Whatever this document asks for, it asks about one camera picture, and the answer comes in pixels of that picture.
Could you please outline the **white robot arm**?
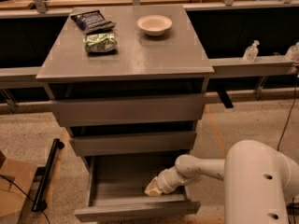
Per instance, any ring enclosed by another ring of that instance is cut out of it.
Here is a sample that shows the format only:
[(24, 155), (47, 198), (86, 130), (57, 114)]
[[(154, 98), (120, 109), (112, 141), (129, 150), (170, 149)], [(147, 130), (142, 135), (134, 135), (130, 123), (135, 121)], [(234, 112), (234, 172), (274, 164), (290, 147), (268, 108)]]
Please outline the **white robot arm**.
[(145, 193), (169, 194), (201, 175), (224, 182), (225, 224), (289, 224), (287, 203), (299, 194), (299, 164), (281, 152), (243, 140), (222, 160), (184, 154), (154, 177)]

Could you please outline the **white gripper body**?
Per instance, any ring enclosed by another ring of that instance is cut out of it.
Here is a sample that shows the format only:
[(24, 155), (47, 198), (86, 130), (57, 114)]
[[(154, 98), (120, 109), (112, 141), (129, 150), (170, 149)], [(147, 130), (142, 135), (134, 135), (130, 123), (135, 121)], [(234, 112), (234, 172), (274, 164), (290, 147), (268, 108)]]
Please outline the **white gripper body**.
[(156, 186), (162, 194), (169, 194), (181, 185), (182, 175), (175, 167), (161, 171), (157, 176)]

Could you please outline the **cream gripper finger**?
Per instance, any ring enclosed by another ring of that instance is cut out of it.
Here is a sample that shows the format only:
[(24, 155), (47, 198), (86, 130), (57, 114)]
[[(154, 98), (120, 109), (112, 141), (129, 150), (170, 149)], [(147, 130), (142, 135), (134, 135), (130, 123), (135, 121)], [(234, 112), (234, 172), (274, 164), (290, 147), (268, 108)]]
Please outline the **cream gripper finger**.
[(157, 177), (154, 177), (144, 190), (144, 193), (150, 197), (159, 197), (162, 195), (161, 190), (157, 186)]

